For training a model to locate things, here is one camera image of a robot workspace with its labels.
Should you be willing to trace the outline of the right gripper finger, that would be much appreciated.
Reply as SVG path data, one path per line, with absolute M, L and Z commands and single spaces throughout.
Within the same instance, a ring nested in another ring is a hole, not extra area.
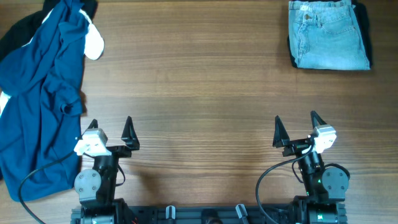
M 274 138 L 273 138 L 273 147 L 284 147 L 290 141 L 289 135 L 282 123 L 282 120 L 279 116 L 275 117 L 275 131 L 274 131 Z
M 321 119 L 321 117 L 318 115 L 318 113 L 316 111 L 311 111 L 310 116 L 311 116 L 313 128 L 316 128 L 318 126 L 327 125 L 327 123 L 323 119 Z

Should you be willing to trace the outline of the blue polo shirt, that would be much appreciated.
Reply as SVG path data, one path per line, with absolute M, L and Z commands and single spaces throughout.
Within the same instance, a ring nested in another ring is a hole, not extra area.
M 1 70 L 1 89 L 11 96 L 1 115 L 1 174 L 14 201 L 73 187 L 83 60 L 81 65 L 32 73 Z

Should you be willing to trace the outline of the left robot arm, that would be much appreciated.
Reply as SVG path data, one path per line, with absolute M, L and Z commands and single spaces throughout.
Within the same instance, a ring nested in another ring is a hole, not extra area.
M 127 117 L 121 146 L 107 146 L 108 137 L 94 119 L 78 138 L 74 151 L 79 156 L 94 159 L 91 169 L 81 171 L 75 178 L 74 188 L 79 196 L 80 208 L 72 210 L 71 224 L 133 224 L 137 216 L 122 198 L 115 198 L 120 158 L 130 158 L 138 151 L 140 143 L 134 130 L 132 118 Z

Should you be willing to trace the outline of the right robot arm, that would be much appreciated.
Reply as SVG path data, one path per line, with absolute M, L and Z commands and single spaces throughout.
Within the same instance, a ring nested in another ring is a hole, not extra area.
M 313 131 L 304 139 L 291 140 L 281 119 L 275 117 L 273 146 L 282 147 L 284 157 L 294 156 L 306 196 L 290 203 L 289 223 L 346 223 L 345 193 L 350 174 L 339 164 L 325 164 L 321 153 L 331 148 L 336 130 L 315 112 L 310 113 Z

